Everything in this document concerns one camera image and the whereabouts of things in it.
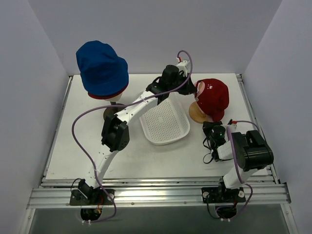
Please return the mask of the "red cap with strap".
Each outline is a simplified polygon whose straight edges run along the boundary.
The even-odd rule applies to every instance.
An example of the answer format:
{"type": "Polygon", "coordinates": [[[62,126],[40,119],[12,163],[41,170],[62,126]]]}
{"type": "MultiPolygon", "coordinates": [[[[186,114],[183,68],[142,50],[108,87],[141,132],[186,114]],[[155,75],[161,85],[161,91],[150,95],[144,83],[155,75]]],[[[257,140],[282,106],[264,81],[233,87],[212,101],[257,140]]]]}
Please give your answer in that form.
{"type": "Polygon", "coordinates": [[[206,85],[205,95],[207,102],[204,106],[206,115],[210,116],[214,122],[221,121],[230,102],[228,86],[215,78],[199,81],[205,82],[206,85]]]}

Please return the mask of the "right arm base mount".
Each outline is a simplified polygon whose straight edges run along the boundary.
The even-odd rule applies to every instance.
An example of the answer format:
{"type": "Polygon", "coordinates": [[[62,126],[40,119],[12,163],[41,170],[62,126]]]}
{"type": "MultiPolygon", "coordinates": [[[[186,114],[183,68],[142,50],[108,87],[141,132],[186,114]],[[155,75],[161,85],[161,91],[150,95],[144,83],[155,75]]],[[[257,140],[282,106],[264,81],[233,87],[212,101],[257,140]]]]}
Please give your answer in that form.
{"type": "Polygon", "coordinates": [[[230,222],[238,213],[238,204],[246,202],[242,187],[234,190],[203,187],[201,188],[201,193],[202,202],[206,204],[210,217],[221,221],[230,222]]]}

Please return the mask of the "dark red bucket hat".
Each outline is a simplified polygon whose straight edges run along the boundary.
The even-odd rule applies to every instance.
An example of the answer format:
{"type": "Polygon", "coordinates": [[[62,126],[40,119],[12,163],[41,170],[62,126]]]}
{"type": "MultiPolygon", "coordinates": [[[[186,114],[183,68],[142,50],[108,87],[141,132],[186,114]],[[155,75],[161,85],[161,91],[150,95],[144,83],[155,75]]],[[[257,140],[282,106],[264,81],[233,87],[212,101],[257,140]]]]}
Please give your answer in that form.
{"type": "Polygon", "coordinates": [[[99,96],[99,95],[94,95],[88,92],[88,96],[94,99],[99,99],[99,100],[109,100],[112,98],[117,98],[120,97],[122,95],[122,93],[126,90],[126,88],[128,87],[128,85],[124,86],[121,90],[119,90],[116,93],[110,94],[110,95],[104,95],[104,96],[99,96]]]}

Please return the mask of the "blue bucket hat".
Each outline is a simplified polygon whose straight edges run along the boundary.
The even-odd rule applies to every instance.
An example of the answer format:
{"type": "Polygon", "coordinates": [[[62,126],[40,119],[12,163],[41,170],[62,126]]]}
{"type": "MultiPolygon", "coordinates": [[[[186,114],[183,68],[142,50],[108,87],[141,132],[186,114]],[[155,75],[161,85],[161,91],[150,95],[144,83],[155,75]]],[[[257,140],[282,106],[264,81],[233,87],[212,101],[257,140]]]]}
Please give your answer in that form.
{"type": "Polygon", "coordinates": [[[76,51],[76,60],[83,87],[91,94],[110,95],[129,84],[128,63],[109,44],[86,42],[76,51]]]}

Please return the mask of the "pink baseball cap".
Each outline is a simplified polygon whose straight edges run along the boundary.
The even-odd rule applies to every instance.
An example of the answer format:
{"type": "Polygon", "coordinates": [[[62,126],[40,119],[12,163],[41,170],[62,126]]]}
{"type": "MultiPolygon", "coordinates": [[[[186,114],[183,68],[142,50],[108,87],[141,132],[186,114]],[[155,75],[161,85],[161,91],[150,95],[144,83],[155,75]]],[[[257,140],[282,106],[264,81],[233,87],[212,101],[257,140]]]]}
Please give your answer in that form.
{"type": "Polygon", "coordinates": [[[205,91],[206,91],[206,85],[205,82],[203,81],[198,81],[196,83],[196,87],[197,87],[197,93],[195,95],[195,100],[196,100],[196,104],[199,108],[199,110],[205,114],[205,104],[206,104],[206,95],[205,95],[205,91]]]}

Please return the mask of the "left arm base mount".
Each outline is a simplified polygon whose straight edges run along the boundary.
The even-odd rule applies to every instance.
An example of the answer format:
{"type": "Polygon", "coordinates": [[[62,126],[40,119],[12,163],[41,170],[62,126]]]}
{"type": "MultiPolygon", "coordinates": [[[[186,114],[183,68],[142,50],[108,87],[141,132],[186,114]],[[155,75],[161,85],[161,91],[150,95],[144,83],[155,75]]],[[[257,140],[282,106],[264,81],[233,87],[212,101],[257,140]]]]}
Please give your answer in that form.
{"type": "Polygon", "coordinates": [[[97,188],[88,198],[78,189],[71,191],[70,206],[80,206],[80,217],[84,221],[98,221],[103,213],[103,206],[113,205],[112,200],[101,189],[97,188]]]}

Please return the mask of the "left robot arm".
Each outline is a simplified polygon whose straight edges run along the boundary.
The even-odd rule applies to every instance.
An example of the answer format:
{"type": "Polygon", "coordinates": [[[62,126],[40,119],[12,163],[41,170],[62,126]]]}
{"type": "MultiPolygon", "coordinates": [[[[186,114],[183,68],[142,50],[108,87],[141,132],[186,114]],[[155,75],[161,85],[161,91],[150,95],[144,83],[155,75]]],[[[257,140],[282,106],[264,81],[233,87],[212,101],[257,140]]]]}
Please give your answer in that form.
{"type": "Polygon", "coordinates": [[[178,65],[167,65],[161,76],[150,83],[134,102],[123,105],[121,111],[106,116],[101,132],[100,159],[98,162],[91,160],[92,168],[78,183],[80,197],[86,204],[94,204],[99,193],[105,191],[101,180],[115,155],[128,145],[129,125],[167,99],[172,92],[181,95],[195,93],[192,72],[193,68],[187,68],[182,62],[178,65]]]}

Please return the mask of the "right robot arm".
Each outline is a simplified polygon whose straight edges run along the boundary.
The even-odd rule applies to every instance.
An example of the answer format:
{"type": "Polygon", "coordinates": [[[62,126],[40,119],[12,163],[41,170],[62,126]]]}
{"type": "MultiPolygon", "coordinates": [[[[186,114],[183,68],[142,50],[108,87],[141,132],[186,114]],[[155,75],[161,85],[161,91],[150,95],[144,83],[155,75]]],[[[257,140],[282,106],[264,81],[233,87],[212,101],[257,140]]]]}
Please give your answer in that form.
{"type": "Polygon", "coordinates": [[[216,190],[217,197],[228,201],[243,193],[241,185],[259,170],[271,165],[273,152],[266,140],[261,136],[256,124],[246,120],[230,120],[228,124],[203,122],[205,135],[203,146],[211,156],[207,163],[230,161],[232,169],[220,180],[216,190]]]}

